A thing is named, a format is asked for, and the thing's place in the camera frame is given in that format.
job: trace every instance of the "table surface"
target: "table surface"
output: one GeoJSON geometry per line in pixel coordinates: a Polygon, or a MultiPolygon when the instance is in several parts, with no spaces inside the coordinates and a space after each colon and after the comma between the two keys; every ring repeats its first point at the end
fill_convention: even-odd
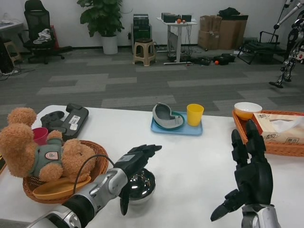
{"type": "Polygon", "coordinates": [[[185,27],[188,25],[197,25],[197,21],[195,19],[191,19],[191,22],[186,22],[186,23],[180,23],[178,24],[177,22],[174,23],[166,23],[162,20],[162,18],[156,18],[157,20],[160,20],[162,23],[164,23],[165,25],[170,25],[170,26],[181,26],[181,27],[185,27]]]}
{"type": "Polygon", "coordinates": [[[18,22],[18,23],[14,23],[12,25],[7,25],[7,26],[2,26],[0,27],[0,32],[4,31],[4,30],[7,30],[7,29],[10,29],[10,28],[14,28],[14,27],[17,27],[17,26],[21,26],[23,25],[22,22],[18,22]]]}
{"type": "MultiPolygon", "coordinates": [[[[65,106],[48,106],[39,119],[65,106]]],[[[110,201],[88,224],[88,228],[238,228],[241,209],[211,223],[213,210],[224,196],[236,188],[235,163],[231,155],[230,135],[235,128],[230,117],[203,116],[203,135],[181,136],[157,134],[150,130],[152,113],[114,109],[88,108],[89,118],[79,139],[102,145],[116,161],[132,147],[142,144],[162,145],[149,159],[146,168],[156,177],[156,190],[150,201],[130,206],[122,216],[119,199],[110,201]]],[[[267,154],[272,166],[275,204],[283,228],[299,228],[304,199],[304,158],[267,154]]],[[[0,175],[0,219],[32,222],[51,210],[29,199],[22,189],[22,179],[12,177],[6,168],[0,175]]]]}

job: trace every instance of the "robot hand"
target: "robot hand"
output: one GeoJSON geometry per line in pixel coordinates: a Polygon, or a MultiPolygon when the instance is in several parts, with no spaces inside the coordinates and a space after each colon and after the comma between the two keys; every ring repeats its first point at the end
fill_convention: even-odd
{"type": "Polygon", "coordinates": [[[246,124],[248,143],[245,146],[237,130],[232,132],[232,157],[237,162],[234,175],[238,190],[225,196],[223,204],[211,215],[215,221],[229,212],[239,209],[243,204],[243,228],[279,228],[276,210],[270,205],[273,191],[272,172],[264,152],[266,150],[263,137],[259,135],[252,120],[246,124]]]}
{"type": "Polygon", "coordinates": [[[84,186],[63,205],[30,224],[28,228],[84,228],[107,203],[120,196],[123,215],[127,213],[130,178],[148,163],[162,146],[143,145],[132,148],[106,174],[84,186]]]}

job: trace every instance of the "silver bowl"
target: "silver bowl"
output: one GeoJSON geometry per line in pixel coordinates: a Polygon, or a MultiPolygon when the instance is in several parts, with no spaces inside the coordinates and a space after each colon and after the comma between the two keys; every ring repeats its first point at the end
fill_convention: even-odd
{"type": "Polygon", "coordinates": [[[130,185],[129,204],[143,204],[155,191],[155,176],[147,169],[142,169],[130,179],[130,185]]]}

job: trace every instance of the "wicker basket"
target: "wicker basket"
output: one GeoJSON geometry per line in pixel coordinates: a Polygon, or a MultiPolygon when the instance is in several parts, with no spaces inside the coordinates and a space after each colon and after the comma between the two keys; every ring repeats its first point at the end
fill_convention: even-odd
{"type": "MultiPolygon", "coordinates": [[[[266,114],[277,114],[277,115],[304,115],[304,113],[298,112],[284,112],[284,111],[262,111],[266,114]]],[[[248,142],[246,136],[246,122],[241,120],[236,114],[235,111],[232,111],[232,116],[234,122],[237,126],[238,132],[242,137],[243,143],[248,142]]],[[[294,157],[304,157],[304,144],[291,144],[291,143],[276,143],[276,142],[265,142],[266,153],[283,155],[283,156],[294,156],[294,157]]]]}
{"type": "MultiPolygon", "coordinates": [[[[91,141],[84,141],[84,140],[81,140],[81,143],[92,148],[96,154],[103,154],[103,155],[108,156],[105,149],[102,146],[98,145],[97,143],[94,143],[91,141]]],[[[106,170],[108,168],[108,164],[109,164],[109,161],[106,158],[103,158],[103,157],[96,158],[95,167],[90,173],[92,181],[95,180],[95,178],[98,175],[106,172],[106,170]]],[[[44,183],[45,182],[40,181],[38,177],[26,177],[26,178],[23,178],[23,190],[28,197],[30,197],[32,200],[39,202],[39,203],[49,203],[49,204],[50,203],[64,203],[71,197],[71,196],[66,196],[63,198],[51,199],[51,200],[37,199],[33,195],[33,190],[44,183]]]]}

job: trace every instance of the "plastic stool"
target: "plastic stool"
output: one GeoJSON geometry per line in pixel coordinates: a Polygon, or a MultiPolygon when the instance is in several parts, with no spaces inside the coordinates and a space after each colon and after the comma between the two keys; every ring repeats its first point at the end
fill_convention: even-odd
{"type": "Polygon", "coordinates": [[[152,60],[156,62],[156,51],[153,40],[148,38],[137,39],[134,44],[133,64],[136,61],[142,61],[145,67],[149,67],[152,60]],[[152,46],[152,53],[149,53],[150,46],[152,46]],[[140,53],[137,53],[137,47],[141,47],[140,53]]]}
{"type": "Polygon", "coordinates": [[[18,48],[16,47],[16,45],[14,44],[13,41],[11,41],[10,39],[4,39],[4,46],[5,46],[6,50],[8,51],[9,57],[10,57],[10,59],[11,59],[11,61],[14,65],[15,65],[15,63],[14,63],[15,61],[17,61],[17,60],[22,61],[23,60],[18,48]],[[16,56],[11,56],[10,55],[8,46],[12,46],[14,48],[15,52],[17,53],[16,56]]]}

